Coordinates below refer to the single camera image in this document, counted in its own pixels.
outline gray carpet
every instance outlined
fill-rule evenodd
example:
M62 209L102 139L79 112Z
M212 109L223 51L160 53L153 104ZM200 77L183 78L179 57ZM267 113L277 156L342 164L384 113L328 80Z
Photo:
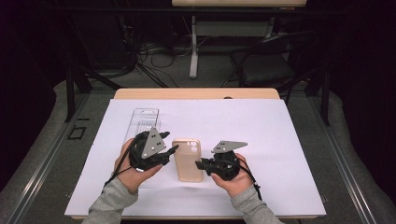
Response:
M212 54L209 51L205 51L205 46L202 46L200 52L202 54L200 55L197 79L190 79L188 75L190 57L176 57L170 66L157 68L169 74L157 72L158 77L170 87L174 87L170 77L179 87L219 87L232 71L229 59L223 54ZM153 58L153 62L154 64L163 63L163 65L167 65L172 61L168 56L156 55ZM150 58L146 60L145 64L152 65ZM131 74L113 78L112 80L124 87L158 87L146 75L139 73L137 69ZM80 98L85 97L88 100L81 107L75 122L71 124L75 129L64 136L64 140L59 147L59 153L54 158L44 183L40 186L41 188L37 195L34 195L33 202L25 207L25 213L21 214L21 223L80 223L80 221L64 216L64 210L69 201L67 195L77 184L79 174L106 111L108 101L114 94L114 91L99 81L93 79L91 82L93 85L92 94L89 96L80 95L83 96ZM233 86L236 86L236 83L228 85L228 87ZM325 195L327 199L324 206L328 213L325 217L303 220L303 223L362 223L345 182L334 162L332 146L319 125L321 120L318 120L316 116L317 109L312 104L316 99L305 98L298 90L299 88L296 88L290 99L289 111L312 175L317 183L318 191L321 195ZM20 169L0 194L2 208L0 223L7 223L14 208L18 205L30 177L51 149L54 138L64 125L63 121L66 111L64 83L61 83L56 88L56 92L58 100L51 118L49 118L46 127L32 146ZM331 95L330 103L330 121L331 130L337 138L340 147L346 153L346 159L363 189L377 223L395 223L396 209L394 204L378 188L356 156L349 142L342 104L333 94ZM286 223L298 223L297 220L284 221ZM200 222L183 221L183 223Z

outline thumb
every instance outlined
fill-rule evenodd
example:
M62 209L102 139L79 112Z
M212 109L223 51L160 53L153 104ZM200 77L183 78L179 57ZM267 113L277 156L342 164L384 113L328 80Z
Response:
M160 165L156 165L156 166L150 168L149 170L147 170L143 173L140 173L142 180L145 181L145 180L149 179L150 177L154 176L155 174L157 174L157 172L159 172L161 170L161 168L163 168L163 166L160 164Z
M215 183L216 183L219 187L222 187L222 186L223 186L223 179L222 179L219 175L217 175L217 174L215 174L215 173L212 173L212 174L210 174L210 176L212 176L213 181L215 181Z

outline desk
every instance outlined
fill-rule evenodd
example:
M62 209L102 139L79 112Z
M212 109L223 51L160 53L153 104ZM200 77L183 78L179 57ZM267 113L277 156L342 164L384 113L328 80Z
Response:
M304 7L306 0L172 0L174 7ZM192 16L191 23L191 67L190 78L197 78L198 35L220 36L265 36L269 37L274 26L274 18L269 21L197 21Z
M222 99L227 96L233 99ZM89 207L114 168L114 160L120 155L134 108L158 106L162 120L160 132L170 132L164 139L166 145L170 146L177 137L196 137L201 140L203 157L210 158L213 156L210 150L219 140L247 140L248 146L237 150L247 158L262 186L262 197L277 216L312 218L326 215L289 112L278 99L272 89L118 90L106 111L65 214L74 218L88 215ZM251 116L243 119L239 113ZM257 122L248 122L251 118ZM209 176L205 175L201 183L179 182L173 157L170 159L158 174L141 186L139 201L124 210L123 218L241 218L231 207L227 193Z

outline white sheet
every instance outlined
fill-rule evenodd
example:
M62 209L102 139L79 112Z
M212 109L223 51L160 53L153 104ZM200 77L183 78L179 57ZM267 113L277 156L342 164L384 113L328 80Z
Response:
M235 152L247 158L263 200L277 216L317 217L326 212L290 115L281 100L111 100L65 214L88 215L120 155L135 108L159 108L160 132L198 138L204 158L220 141L247 142ZM127 217L239 217L228 195L205 175L201 183L180 182L174 158L139 189Z

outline human hand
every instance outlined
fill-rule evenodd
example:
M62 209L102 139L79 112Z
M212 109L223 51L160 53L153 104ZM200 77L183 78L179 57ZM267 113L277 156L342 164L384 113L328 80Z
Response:
M235 156L237 159L242 160L239 162L239 164L242 167L248 169L247 165L245 164L245 157L238 153L235 153ZM229 181L223 180L219 175L216 175L214 173L212 173L211 176L219 187L227 190L227 193L228 195L230 195L231 198L235 197L237 194L244 191L245 189L248 189L252 185L252 180L250 176L242 169L239 170L239 174L236 177Z
M121 154L120 156L116 159L115 165L114 165L114 170L116 170L117 166L120 163L120 160L122 158L122 155L125 153L125 151L127 150L128 146L131 144L131 142L134 139L131 138L130 140L128 140L121 149ZM122 173L120 173L119 175L117 175L117 178L119 179L119 181L122 183L123 186L125 186L125 188L128 189L129 193L134 193L135 191L137 191L137 189L139 188L139 186L147 179L149 179L150 177L154 176L155 174L157 174L157 172L162 168L163 166L157 165L152 167L151 169L144 171L144 172L138 172L136 171L135 168L131 168L131 163L129 161L129 156L125 157L119 172L122 172L123 170L126 170Z

